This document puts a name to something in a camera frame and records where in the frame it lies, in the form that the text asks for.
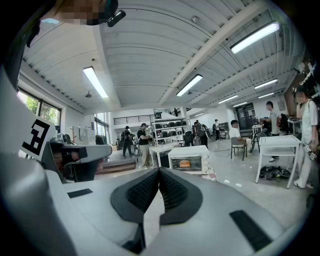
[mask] woman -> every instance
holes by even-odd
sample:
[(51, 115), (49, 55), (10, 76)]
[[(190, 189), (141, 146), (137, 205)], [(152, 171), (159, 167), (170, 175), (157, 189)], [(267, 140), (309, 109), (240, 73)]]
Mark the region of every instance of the woman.
[(318, 108), (316, 104), (306, 95), (306, 88), (303, 85), (297, 87), (295, 91), (297, 101), (296, 117), (302, 118), (302, 138), (298, 154), (299, 179), (293, 182), (295, 186), (304, 188), (307, 184), (308, 176), (312, 168), (313, 160), (309, 153), (305, 151), (306, 145), (316, 153), (318, 141)]

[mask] door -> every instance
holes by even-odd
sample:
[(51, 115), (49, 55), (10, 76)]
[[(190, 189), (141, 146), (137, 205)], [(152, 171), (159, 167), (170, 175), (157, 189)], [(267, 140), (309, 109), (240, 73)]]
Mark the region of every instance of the door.
[(256, 116), (253, 103), (237, 107), (236, 114), (238, 117), (240, 130), (252, 129), (252, 126), (255, 124)]

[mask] black shirt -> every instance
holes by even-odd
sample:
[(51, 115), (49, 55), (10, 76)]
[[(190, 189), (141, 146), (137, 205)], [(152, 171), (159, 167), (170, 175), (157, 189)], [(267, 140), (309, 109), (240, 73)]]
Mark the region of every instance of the black shirt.
[(129, 141), (129, 136), (131, 136), (131, 135), (130, 135), (130, 131), (125, 130), (125, 131), (124, 131), (124, 140), (125, 140), (126, 142)]
[(137, 136), (138, 136), (138, 139), (139, 139), (139, 145), (148, 145), (148, 143), (149, 143), (148, 139), (141, 139), (140, 138), (141, 136), (147, 136), (146, 132), (144, 130), (139, 129), (138, 132), (137, 132)]

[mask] white t-shirt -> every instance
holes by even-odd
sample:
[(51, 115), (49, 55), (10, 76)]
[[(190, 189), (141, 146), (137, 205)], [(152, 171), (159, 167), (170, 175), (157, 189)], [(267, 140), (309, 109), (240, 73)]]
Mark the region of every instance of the white t-shirt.
[(302, 138), (301, 141), (304, 145), (310, 144), (312, 140), (312, 126), (318, 124), (318, 108), (316, 104), (309, 100), (301, 107), (302, 113)]
[(241, 137), (240, 136), (240, 131), (237, 128), (233, 128), (232, 127), (229, 130), (229, 136), (230, 136), (230, 138), (233, 138), (233, 137), (239, 138), (239, 137)]

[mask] white shirt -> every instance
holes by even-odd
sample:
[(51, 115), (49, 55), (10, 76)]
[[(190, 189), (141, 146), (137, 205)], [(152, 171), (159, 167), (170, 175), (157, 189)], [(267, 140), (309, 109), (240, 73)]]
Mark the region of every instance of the white shirt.
[(237, 128), (232, 127), (229, 130), (229, 136), (230, 136), (230, 138), (234, 138), (234, 137), (239, 138), (239, 137), (241, 137), (240, 131)]
[(280, 129), (277, 127), (277, 119), (280, 116), (280, 114), (275, 111), (274, 109), (270, 111), (270, 119), (271, 119), (271, 134), (279, 134)]
[(312, 140), (312, 126), (318, 124), (318, 108), (316, 104), (309, 100), (301, 107), (302, 113), (302, 138), (304, 145), (310, 144)]

